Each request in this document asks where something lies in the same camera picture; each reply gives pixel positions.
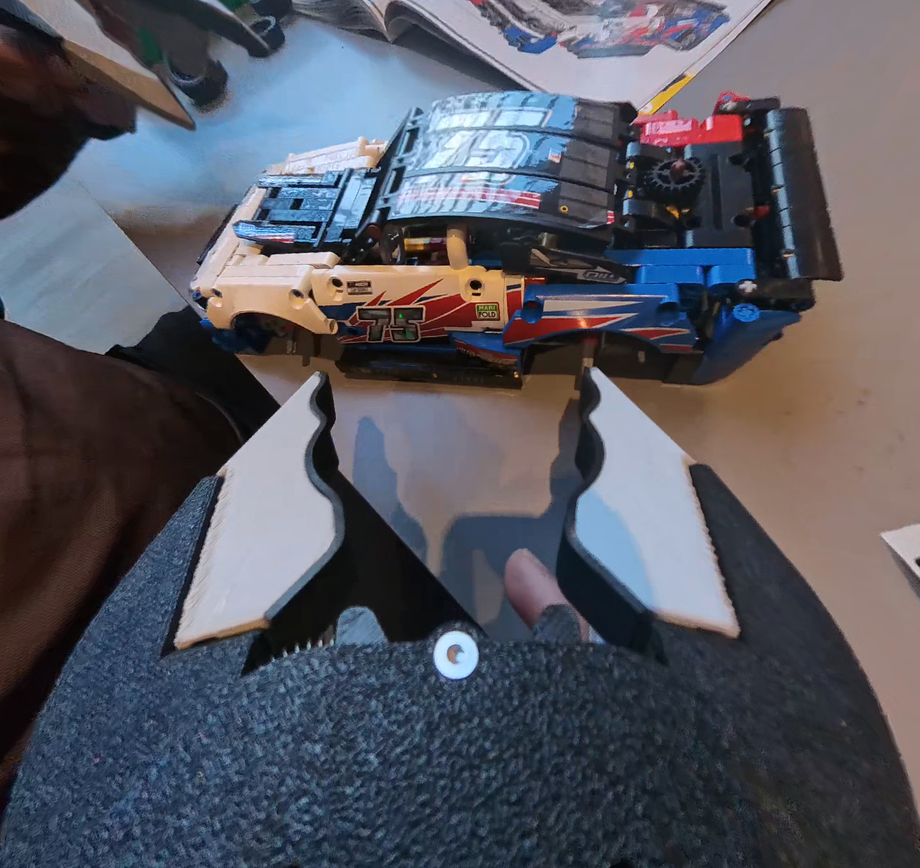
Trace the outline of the sticker sheet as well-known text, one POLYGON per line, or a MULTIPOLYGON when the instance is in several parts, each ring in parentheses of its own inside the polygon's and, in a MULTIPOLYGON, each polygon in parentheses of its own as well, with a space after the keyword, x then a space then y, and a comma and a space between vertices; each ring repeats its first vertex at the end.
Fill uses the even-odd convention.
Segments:
POLYGON ((919 594, 919 531, 920 525, 916 523, 880 534, 916 594, 919 594))

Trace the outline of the toy brick race car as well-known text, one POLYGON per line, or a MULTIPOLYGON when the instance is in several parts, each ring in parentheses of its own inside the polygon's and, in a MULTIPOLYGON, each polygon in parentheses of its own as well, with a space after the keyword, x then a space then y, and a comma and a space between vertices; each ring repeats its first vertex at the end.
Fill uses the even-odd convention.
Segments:
POLYGON ((610 377, 703 386, 843 277, 805 109, 508 91, 269 167, 190 294, 232 351, 309 333, 359 377, 518 388, 580 351, 610 377))

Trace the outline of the grey desk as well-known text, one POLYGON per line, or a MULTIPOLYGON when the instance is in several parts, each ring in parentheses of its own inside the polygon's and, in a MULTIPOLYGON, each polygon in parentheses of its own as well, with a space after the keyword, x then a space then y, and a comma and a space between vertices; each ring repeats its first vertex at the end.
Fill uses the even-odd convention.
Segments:
MULTIPOLYGON (((228 99, 196 131, 145 115, 72 171, 180 292, 263 167, 388 137, 412 105, 511 86, 423 31, 390 45, 296 20, 276 57, 220 57, 228 99)), ((918 0, 776 0, 672 105, 703 116, 723 90, 809 110, 845 278, 718 384, 617 384, 808 579, 918 782, 918 598, 880 540, 918 522, 918 0)), ((280 402, 327 369, 346 476, 490 634, 523 634, 500 578, 518 547, 555 563, 578 484, 566 370, 501 391, 346 379, 328 359, 245 363, 280 402)))

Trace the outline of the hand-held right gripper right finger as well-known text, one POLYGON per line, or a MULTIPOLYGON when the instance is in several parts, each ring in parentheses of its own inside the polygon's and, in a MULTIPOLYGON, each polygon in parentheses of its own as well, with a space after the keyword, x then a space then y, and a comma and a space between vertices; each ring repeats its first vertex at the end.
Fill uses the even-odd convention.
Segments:
POLYGON ((695 461, 598 368, 583 372, 579 418, 564 596, 603 639, 650 639, 656 621, 738 638, 695 461))

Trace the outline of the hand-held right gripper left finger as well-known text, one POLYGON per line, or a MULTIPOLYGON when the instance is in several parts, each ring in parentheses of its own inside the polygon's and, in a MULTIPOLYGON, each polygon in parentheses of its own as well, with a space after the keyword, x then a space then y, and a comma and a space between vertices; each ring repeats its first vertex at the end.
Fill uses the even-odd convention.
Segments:
POLYGON ((218 473, 175 647, 267 629, 343 544, 331 381, 316 372, 218 473))

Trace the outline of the black treaded toy tire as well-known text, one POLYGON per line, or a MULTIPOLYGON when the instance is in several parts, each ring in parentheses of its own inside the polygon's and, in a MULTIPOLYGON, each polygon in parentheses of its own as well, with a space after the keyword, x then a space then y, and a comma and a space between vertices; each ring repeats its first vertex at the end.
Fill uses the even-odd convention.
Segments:
POLYGON ((228 74, 223 64, 208 58, 203 72, 191 75, 178 69, 171 57, 166 57, 167 73, 173 86, 198 108, 221 103, 226 93, 228 74))

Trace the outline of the person's right hand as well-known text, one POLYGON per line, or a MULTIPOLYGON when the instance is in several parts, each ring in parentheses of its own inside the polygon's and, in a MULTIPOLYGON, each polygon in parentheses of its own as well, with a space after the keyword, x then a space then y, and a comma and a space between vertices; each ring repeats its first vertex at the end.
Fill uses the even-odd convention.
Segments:
POLYGON ((530 629, 546 609, 568 604, 555 575, 524 548, 515 550, 507 559, 502 583, 512 609, 530 629))

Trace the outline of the person's left forearm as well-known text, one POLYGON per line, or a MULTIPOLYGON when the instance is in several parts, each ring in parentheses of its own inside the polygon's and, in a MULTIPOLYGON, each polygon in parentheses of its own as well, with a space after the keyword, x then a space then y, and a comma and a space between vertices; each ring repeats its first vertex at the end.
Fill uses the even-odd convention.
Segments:
POLYGON ((68 170, 90 139, 136 127, 132 100, 75 70, 52 38, 1 27, 1 218, 68 170))

